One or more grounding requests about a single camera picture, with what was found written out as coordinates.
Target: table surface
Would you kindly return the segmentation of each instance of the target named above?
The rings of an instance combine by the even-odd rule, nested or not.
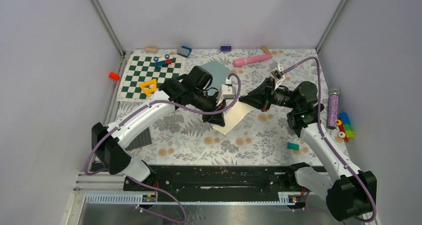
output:
[[[159,50],[158,53],[175,51]],[[195,65],[216,60],[239,75],[243,95],[255,89],[269,76],[268,65],[271,62],[277,61],[287,68],[306,57],[317,56],[314,49],[270,51],[273,59],[235,68],[232,65],[234,59],[261,55],[262,50],[235,49],[231,52],[220,52],[216,49],[194,49],[186,59],[184,73],[189,72]],[[323,75],[321,79],[322,103],[326,106],[328,89]],[[282,85],[292,90],[302,81],[311,81],[317,85],[317,68],[311,60],[287,73]],[[131,112],[139,104],[120,102],[117,119]],[[313,166],[322,165],[312,149],[289,129],[286,120],[289,111],[288,108],[277,106],[272,106],[266,113],[253,110],[224,135],[212,129],[211,124],[203,123],[200,114],[177,110],[150,126],[151,145],[131,150],[129,153],[149,164],[163,165],[290,165],[299,162]],[[326,110],[321,113],[321,120],[325,126]],[[338,130],[328,129],[327,132],[340,150],[348,155],[343,139],[337,136]],[[299,144],[300,150],[287,149],[288,142]]]

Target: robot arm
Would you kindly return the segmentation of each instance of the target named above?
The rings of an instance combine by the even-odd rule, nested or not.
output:
[[[315,105],[318,102],[316,85],[305,81],[290,91],[287,87],[277,85],[277,79],[282,76],[280,73],[271,75],[258,88],[240,97],[239,101],[262,112],[269,110],[272,104],[291,108],[287,114],[289,128],[309,145],[329,175],[328,178],[316,172],[308,164],[299,163],[289,167],[285,184],[294,189],[303,186],[316,193],[326,201],[328,209],[338,221],[371,212],[372,206],[365,192],[353,174],[329,148],[325,139],[333,145],[333,149],[340,157],[348,162],[348,167],[363,181],[374,200],[376,178],[371,171],[362,172],[338,149],[329,136],[321,136],[317,120],[318,108]],[[321,127],[323,134],[327,134],[325,128]]]
[[[227,80],[227,85],[221,86],[219,95],[217,93],[212,96],[208,95],[206,85],[210,85],[211,80],[212,76],[208,71],[195,66],[187,75],[167,79],[160,86],[159,91],[156,91],[151,98],[125,117],[107,126],[103,126],[101,123],[94,125],[92,128],[92,148],[106,134],[113,131],[95,152],[108,172],[110,174],[122,173],[138,181],[145,180],[150,174],[148,166],[143,161],[132,158],[125,149],[156,120],[178,108],[171,104],[157,103],[158,101],[171,101],[183,106],[193,105],[205,112],[222,109],[225,106],[225,100],[232,98],[235,90],[231,85],[231,80]],[[225,125],[222,113],[203,115],[203,121],[221,126]]]

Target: green and white chessboard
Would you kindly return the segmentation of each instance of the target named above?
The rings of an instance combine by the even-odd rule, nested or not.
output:
[[[139,84],[157,79],[158,88],[167,78],[174,78],[183,74],[184,57],[172,55],[172,64],[155,67],[154,62],[151,62],[155,56],[159,57],[160,55],[131,55],[118,88],[116,99],[118,102],[144,102],[148,97],[141,90]]]

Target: gray wall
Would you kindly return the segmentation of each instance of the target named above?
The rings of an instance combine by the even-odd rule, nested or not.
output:
[[[119,56],[88,0],[0,0],[0,224],[57,225]]]
[[[341,89],[353,161],[378,179],[383,225],[420,224],[422,0],[350,0],[319,54]]]
[[[315,48],[340,0],[99,0],[126,50]]]

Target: orange cap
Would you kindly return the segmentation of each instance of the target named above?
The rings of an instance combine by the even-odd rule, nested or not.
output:
[[[110,72],[108,77],[110,77],[111,79],[116,80],[116,81],[120,80],[120,76],[118,74],[114,73],[114,72]]]

